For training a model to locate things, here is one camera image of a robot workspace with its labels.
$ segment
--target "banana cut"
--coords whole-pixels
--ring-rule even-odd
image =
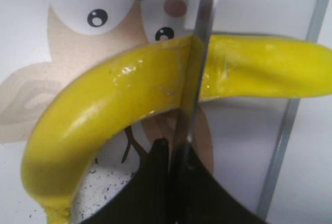
[[[105,142],[145,117],[179,106],[191,36],[122,53],[68,85],[39,119],[21,168],[49,224],[65,224],[75,193]],[[213,35],[201,100],[332,93],[332,51],[304,41]]]

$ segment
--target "banana peel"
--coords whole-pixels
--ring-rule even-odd
[[[122,53],[67,86],[44,112],[22,161],[26,191],[49,224],[70,219],[75,193],[105,142],[179,106],[191,36]],[[213,35],[200,99],[332,93],[332,51],[279,37]]]

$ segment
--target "metal frame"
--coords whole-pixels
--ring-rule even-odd
[[[329,0],[317,0],[314,13],[312,15],[306,40],[317,42],[323,25],[326,9]],[[272,159],[262,188],[258,202],[256,214],[263,220],[267,219],[272,203],[275,187],[278,181],[281,166],[287,150],[287,145],[293,125],[296,119],[296,113],[300,104],[300,99],[288,100],[286,110],[282,119],[279,134],[277,136]]]

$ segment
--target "black knife handle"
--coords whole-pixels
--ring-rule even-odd
[[[169,178],[168,224],[264,224],[212,177],[190,144],[176,155]]]

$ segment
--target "beige cartoon figure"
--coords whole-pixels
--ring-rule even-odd
[[[51,62],[26,66],[0,84],[0,143],[28,139],[54,97],[80,74],[134,47],[187,34],[183,29],[188,0],[51,0],[47,38]],[[172,139],[175,111],[142,121],[150,142]],[[213,152],[202,109],[194,147],[210,171]],[[143,160],[146,152],[126,129],[128,146]]]

